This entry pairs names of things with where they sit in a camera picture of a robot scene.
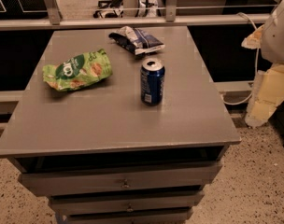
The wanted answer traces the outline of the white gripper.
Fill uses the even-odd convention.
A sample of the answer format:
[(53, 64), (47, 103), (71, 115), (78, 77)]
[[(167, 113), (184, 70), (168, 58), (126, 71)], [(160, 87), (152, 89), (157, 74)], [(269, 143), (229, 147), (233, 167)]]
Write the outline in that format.
[(254, 79), (245, 122), (251, 128), (264, 125), (284, 102), (284, 0), (263, 26), (247, 36), (241, 46), (261, 48), (265, 60), (273, 64), (266, 72), (259, 71)]

